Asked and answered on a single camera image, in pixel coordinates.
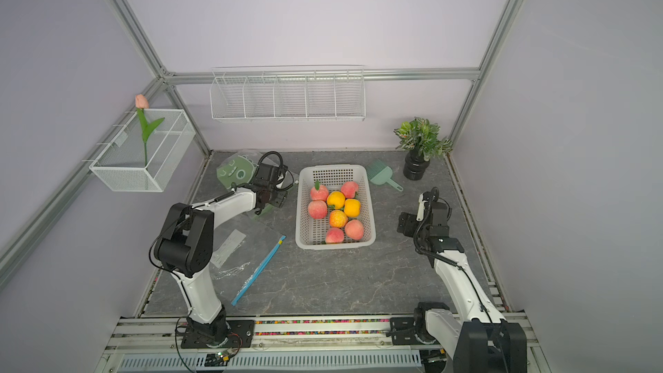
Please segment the green printed zip-top bag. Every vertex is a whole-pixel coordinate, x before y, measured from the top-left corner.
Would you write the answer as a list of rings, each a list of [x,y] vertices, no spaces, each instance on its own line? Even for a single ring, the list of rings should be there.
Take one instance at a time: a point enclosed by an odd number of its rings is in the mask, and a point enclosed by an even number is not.
[[[259,150],[240,150],[231,154],[216,168],[217,179],[226,189],[231,189],[233,184],[238,186],[242,183],[249,183],[256,174],[263,155],[264,152]],[[285,192],[280,194],[279,200],[285,201],[290,191],[297,188],[298,178],[298,174],[294,174],[290,168],[285,174],[281,174],[278,187],[284,188]]]

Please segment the orange peach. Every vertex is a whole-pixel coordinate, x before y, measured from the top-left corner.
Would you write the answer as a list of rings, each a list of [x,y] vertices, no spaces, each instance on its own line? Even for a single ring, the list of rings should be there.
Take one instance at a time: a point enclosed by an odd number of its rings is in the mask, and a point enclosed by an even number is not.
[[[342,210],[332,210],[329,213],[329,225],[334,228],[343,229],[349,218]]]

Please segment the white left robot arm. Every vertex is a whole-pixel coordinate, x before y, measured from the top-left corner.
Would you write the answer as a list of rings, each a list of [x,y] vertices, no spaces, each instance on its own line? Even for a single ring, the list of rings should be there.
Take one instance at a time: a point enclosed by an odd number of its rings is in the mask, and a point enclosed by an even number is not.
[[[231,338],[226,310],[212,283],[210,265],[214,231],[246,212],[259,215],[267,205],[280,205],[291,177],[288,167],[259,162],[247,183],[233,184],[227,193],[198,205],[172,205],[160,234],[150,247],[159,267],[177,282],[188,306],[188,330],[211,345]]]

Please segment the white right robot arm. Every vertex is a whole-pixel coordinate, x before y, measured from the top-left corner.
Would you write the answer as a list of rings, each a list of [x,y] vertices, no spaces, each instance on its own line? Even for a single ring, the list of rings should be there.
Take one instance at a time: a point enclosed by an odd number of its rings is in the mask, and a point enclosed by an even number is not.
[[[404,212],[397,231],[414,241],[445,284],[454,308],[442,302],[421,302],[410,328],[387,335],[400,345],[406,340],[440,345],[440,355],[428,354],[426,372],[526,372],[527,336],[518,323],[507,321],[473,274],[457,238],[450,236],[452,209],[434,188],[419,197],[415,214]]]

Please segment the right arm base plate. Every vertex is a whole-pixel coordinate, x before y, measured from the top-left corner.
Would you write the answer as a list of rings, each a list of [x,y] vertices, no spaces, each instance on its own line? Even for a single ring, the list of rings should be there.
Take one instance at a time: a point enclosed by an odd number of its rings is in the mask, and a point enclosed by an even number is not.
[[[419,302],[412,316],[392,317],[385,335],[393,345],[435,345],[438,340],[426,329],[426,312],[432,309],[450,311],[444,302]]]

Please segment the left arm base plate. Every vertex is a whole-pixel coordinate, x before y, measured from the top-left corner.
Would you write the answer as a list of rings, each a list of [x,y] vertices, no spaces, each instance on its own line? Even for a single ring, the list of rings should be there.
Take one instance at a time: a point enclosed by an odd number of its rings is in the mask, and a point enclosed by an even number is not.
[[[181,347],[184,349],[247,348],[251,346],[255,327],[253,319],[222,319],[204,325],[187,318]]]

